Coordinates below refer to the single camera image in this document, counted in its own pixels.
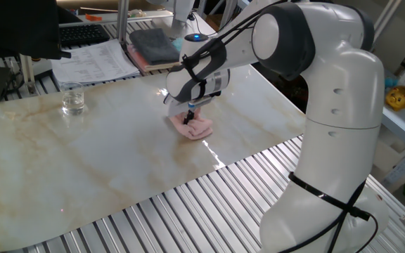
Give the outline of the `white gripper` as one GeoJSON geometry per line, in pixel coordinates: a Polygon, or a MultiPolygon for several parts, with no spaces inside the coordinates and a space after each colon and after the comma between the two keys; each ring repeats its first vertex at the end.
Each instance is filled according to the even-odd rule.
{"type": "Polygon", "coordinates": [[[195,111],[204,105],[211,103],[217,96],[221,95],[221,91],[204,95],[202,98],[192,98],[189,96],[173,96],[168,93],[165,96],[164,104],[168,107],[167,116],[174,117],[183,112],[187,113],[184,117],[183,124],[187,125],[194,118],[195,111]]]}

